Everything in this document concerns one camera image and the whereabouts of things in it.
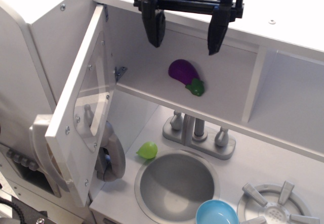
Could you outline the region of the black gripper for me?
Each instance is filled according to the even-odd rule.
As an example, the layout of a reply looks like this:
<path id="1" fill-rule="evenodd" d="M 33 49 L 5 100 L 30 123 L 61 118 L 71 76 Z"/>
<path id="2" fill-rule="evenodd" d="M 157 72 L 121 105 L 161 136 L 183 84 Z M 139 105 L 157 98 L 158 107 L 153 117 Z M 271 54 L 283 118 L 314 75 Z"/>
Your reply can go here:
<path id="1" fill-rule="evenodd" d="M 164 10 L 212 15 L 208 29 L 209 55 L 219 52 L 230 19 L 242 18 L 244 0 L 133 0 L 142 13 L 142 21 L 149 42 L 160 47 L 165 35 Z"/>

